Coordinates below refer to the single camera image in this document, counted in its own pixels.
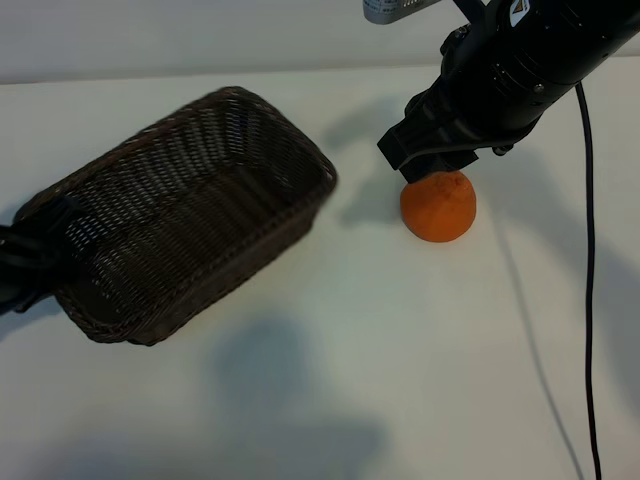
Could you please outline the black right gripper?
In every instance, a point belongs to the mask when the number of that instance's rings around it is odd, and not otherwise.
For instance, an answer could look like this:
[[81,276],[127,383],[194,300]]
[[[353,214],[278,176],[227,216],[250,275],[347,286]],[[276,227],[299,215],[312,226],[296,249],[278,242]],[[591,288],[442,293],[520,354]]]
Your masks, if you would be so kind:
[[545,111],[545,77],[522,58],[442,61],[434,84],[411,103],[378,148],[408,184],[456,172],[474,151],[520,141]]

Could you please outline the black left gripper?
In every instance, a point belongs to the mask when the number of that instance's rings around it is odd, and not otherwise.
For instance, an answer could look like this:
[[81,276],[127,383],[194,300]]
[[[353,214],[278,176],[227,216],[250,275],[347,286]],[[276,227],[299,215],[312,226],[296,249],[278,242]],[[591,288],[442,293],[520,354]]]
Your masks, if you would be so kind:
[[[63,244],[66,231],[86,215],[85,207],[74,197],[63,195],[41,205],[32,215],[19,221],[19,233],[43,246],[24,260],[30,286],[19,306],[20,313],[51,295],[61,261],[56,249]],[[1,227],[1,314],[13,310],[23,296],[23,267],[17,244],[7,226]]]

